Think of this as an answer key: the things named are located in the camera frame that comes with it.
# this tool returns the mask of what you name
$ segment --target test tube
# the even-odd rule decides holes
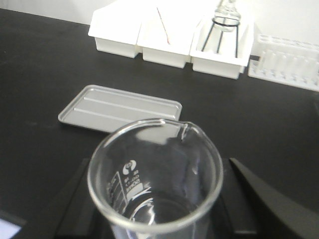
[[[293,55],[290,55],[290,58],[291,58],[291,62],[290,64],[288,64],[286,70],[285,70],[285,78],[286,80],[289,80],[290,78],[293,78],[293,70],[294,70],[294,67],[296,66],[297,64],[297,61],[298,61],[298,58],[293,56]]]
[[[294,68],[292,69],[293,76],[295,81],[302,76],[303,68],[305,65],[306,58],[304,56],[297,56],[297,62]]]
[[[265,61],[264,61],[264,64],[262,66],[264,74],[267,74],[268,71],[272,70],[275,57],[276,57],[276,54],[273,50],[267,50],[266,55],[265,55]]]
[[[270,70],[270,73],[275,76],[275,72],[276,72],[276,64],[277,64],[277,61],[278,61],[278,53],[277,52],[273,52],[271,54],[271,58],[270,58],[270,65],[269,65],[269,70]]]
[[[307,59],[307,63],[304,67],[303,75],[302,75],[302,78],[304,79],[305,83],[308,83],[308,80],[311,79],[311,74],[315,65],[316,65],[315,59]]]
[[[318,72],[319,72],[319,62],[317,61],[311,71],[311,76],[310,76],[310,79],[312,79],[312,81],[314,82],[316,86],[319,85]]]
[[[284,52],[280,52],[278,55],[278,61],[275,66],[275,77],[279,78],[282,76],[282,71],[285,68],[285,65],[287,64],[287,56],[285,55]]]
[[[259,62],[258,62],[257,68],[256,68],[256,70],[255,70],[256,73],[259,73],[259,72],[262,71],[263,66],[264,66],[264,63],[265,63],[265,56],[266,56],[266,52],[263,51],[263,52],[261,53],[261,56],[260,56],[260,58],[259,58]]]
[[[299,69],[299,73],[298,75],[303,79],[303,81],[305,83],[307,83],[307,71],[309,70],[308,65],[309,64],[309,60],[306,58],[303,58],[303,61],[300,64],[300,69]]]

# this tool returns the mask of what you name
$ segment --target white wall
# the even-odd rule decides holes
[[[0,0],[0,8],[90,24],[93,11],[113,1]],[[237,1],[244,1],[253,11],[255,17],[255,36],[262,33],[319,44],[318,0]],[[254,44],[252,55],[258,55],[257,44]]]

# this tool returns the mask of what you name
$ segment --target printed logo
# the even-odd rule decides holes
[[[130,160],[127,164],[123,167],[123,174],[128,175],[130,172],[132,172],[136,167],[136,161]]]

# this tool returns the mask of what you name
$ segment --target white storage bin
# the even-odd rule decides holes
[[[89,36],[93,36],[99,51],[134,58],[143,13],[141,0],[117,0],[94,11]]]
[[[236,48],[236,28],[233,32],[225,32],[222,38],[220,54],[213,51],[217,46],[214,36],[209,38],[206,48],[209,51],[202,51],[207,35],[212,26],[212,17],[204,18],[194,34],[193,43],[190,50],[193,70],[212,75],[238,79],[239,73],[243,73],[248,65],[249,56],[254,42],[254,21],[250,13],[238,7],[242,18],[238,33],[238,57],[235,57]],[[214,27],[213,34],[220,32]]]
[[[190,47],[202,13],[198,3],[191,1],[161,1],[146,7],[138,46],[143,59],[183,68],[190,62]]]

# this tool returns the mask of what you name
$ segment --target metal tray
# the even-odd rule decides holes
[[[113,132],[136,120],[178,120],[181,108],[176,101],[89,85],[69,103],[58,119],[62,123]]]

